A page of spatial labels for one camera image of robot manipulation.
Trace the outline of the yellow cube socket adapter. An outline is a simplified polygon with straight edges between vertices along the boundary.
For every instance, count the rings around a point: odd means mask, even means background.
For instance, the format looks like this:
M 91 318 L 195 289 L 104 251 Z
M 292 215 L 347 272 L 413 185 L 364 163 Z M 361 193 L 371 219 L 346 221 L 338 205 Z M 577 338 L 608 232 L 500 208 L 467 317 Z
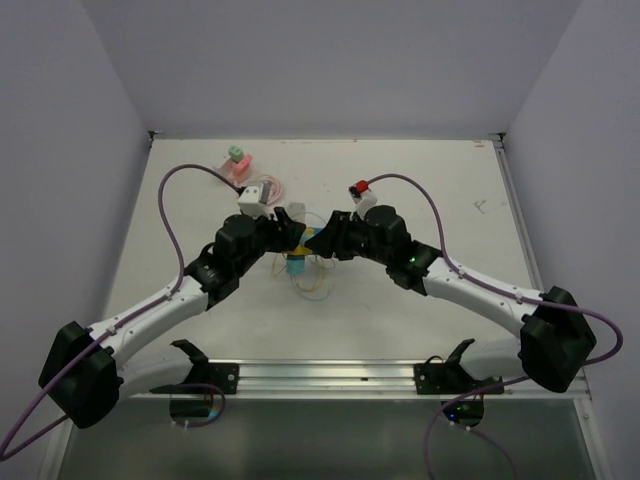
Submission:
M 306 242 L 311 240 L 321 231 L 320 227 L 307 227 L 302 233 L 298 245 L 289 252 L 293 256 L 313 255 L 313 250 L 306 246 Z

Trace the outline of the blue power socket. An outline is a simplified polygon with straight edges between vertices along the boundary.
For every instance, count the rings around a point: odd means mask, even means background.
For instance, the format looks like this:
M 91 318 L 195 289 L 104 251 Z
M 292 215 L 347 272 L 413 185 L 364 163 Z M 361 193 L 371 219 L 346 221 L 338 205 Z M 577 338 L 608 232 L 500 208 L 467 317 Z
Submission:
M 290 276 L 298 276 L 305 272 L 306 259 L 304 255 L 288 254 L 286 256 L 286 272 Z

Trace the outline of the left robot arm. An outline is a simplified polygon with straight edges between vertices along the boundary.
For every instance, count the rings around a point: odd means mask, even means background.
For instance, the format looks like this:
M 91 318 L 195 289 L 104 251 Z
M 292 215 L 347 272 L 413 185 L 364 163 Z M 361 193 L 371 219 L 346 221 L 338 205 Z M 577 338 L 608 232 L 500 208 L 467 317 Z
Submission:
M 266 253 L 294 249 L 305 231 L 282 207 L 253 218 L 228 217 L 174 282 L 108 320 L 77 322 L 56 334 L 38 383 L 79 428 L 101 421 L 124 397 L 124 365 L 159 336 L 198 316 L 238 289 L 240 279 Z

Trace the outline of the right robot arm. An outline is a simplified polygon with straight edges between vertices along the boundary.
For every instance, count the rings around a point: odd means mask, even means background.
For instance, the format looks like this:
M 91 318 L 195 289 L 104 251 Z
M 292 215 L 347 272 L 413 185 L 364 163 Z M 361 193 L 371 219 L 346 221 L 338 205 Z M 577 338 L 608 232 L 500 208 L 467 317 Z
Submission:
M 323 258 L 379 263 L 397 286 L 454 303 L 510 333 L 508 339 L 456 348 L 445 369 L 454 391 L 468 392 L 492 376 L 526 376 L 563 393 L 596 345 L 569 292 L 523 289 L 449 264 L 443 251 L 413 239 L 391 206 L 374 207 L 364 217 L 335 211 L 304 245 Z

